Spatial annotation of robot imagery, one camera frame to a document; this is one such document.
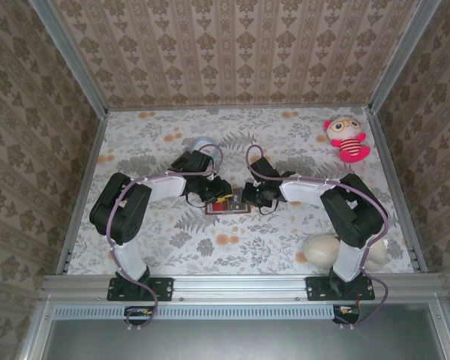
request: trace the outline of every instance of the floor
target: floor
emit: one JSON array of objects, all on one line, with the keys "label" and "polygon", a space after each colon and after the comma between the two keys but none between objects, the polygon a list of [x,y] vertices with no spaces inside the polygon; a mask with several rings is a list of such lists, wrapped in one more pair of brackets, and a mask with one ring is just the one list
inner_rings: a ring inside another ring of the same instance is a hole
[{"label": "floor", "polygon": [[[365,143],[372,148],[359,163],[341,162],[323,130],[325,120],[343,115],[362,123]],[[265,149],[280,172],[293,170],[321,179],[358,174],[389,215],[388,262],[382,272],[413,271],[365,108],[354,107],[109,113],[68,274],[104,275],[116,270],[107,242],[88,220],[110,175],[162,173],[197,137],[211,137],[223,148],[220,175],[234,187],[251,179],[245,150],[252,142]],[[269,216],[255,208],[250,214],[210,216],[180,197],[149,204],[136,239],[157,275],[285,275],[325,271],[303,254],[307,240],[323,233],[333,233],[325,210],[306,203],[281,203]]]}]

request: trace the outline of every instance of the toy ear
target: toy ear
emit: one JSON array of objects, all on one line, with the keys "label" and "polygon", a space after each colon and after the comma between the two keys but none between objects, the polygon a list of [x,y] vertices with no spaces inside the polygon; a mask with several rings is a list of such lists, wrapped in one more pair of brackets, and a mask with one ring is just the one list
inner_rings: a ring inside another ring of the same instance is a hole
[{"label": "toy ear", "polygon": [[323,124],[323,130],[327,130],[332,123],[332,120],[325,121],[325,124]]}]

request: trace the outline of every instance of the robotic arm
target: robotic arm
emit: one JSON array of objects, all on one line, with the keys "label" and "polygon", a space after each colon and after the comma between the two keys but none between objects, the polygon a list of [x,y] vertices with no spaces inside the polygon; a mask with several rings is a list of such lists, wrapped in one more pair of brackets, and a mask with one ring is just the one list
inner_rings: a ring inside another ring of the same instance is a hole
[{"label": "robotic arm", "polygon": [[144,281],[148,267],[140,256],[137,241],[131,241],[142,226],[149,203],[166,197],[180,197],[195,193],[204,203],[216,203],[231,197],[230,184],[213,171],[206,173],[212,158],[200,151],[186,151],[172,163],[169,172],[152,175],[133,184],[113,214],[113,207],[121,192],[131,183],[131,178],[117,172],[112,175],[90,212],[90,222],[101,235],[109,229],[113,255],[121,266],[121,272],[135,281]]},{"label": "robotic arm", "polygon": [[255,183],[245,185],[245,203],[261,208],[272,207],[273,201],[296,201],[325,208],[340,238],[329,286],[339,297],[354,296],[370,246],[388,229],[386,210],[370,189],[355,174],[322,181],[293,172],[280,176],[264,157],[247,165]]}]

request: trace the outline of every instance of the black mounting bracket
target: black mounting bracket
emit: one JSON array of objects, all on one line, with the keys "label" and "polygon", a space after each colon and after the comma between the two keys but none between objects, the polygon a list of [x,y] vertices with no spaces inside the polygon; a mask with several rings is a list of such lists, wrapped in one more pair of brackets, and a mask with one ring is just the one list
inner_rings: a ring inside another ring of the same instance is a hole
[{"label": "black mounting bracket", "polygon": [[307,290],[308,301],[356,301],[357,294],[360,297],[360,301],[375,299],[374,285],[368,277],[358,276],[345,284],[346,287],[341,288],[342,292],[337,292],[328,275],[306,277],[305,289]]},{"label": "black mounting bracket", "polygon": [[[150,287],[158,297],[159,302],[171,302],[173,295],[173,277],[150,277],[147,268],[145,274],[138,280]],[[131,283],[118,272],[110,279],[106,299],[109,302],[153,302],[153,296],[143,287]]]}]

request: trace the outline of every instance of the fabric backdrop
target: fabric backdrop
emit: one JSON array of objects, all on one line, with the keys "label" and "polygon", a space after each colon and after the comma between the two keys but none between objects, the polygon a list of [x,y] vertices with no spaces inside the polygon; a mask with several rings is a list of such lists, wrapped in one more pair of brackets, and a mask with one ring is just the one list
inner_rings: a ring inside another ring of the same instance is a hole
[{"label": "fabric backdrop", "polygon": [[28,2],[0,0],[0,359],[56,270],[97,123]]},{"label": "fabric backdrop", "polygon": [[51,0],[109,107],[365,103],[419,0]]},{"label": "fabric backdrop", "polygon": [[450,299],[450,0],[442,1],[379,112],[413,223]]}]

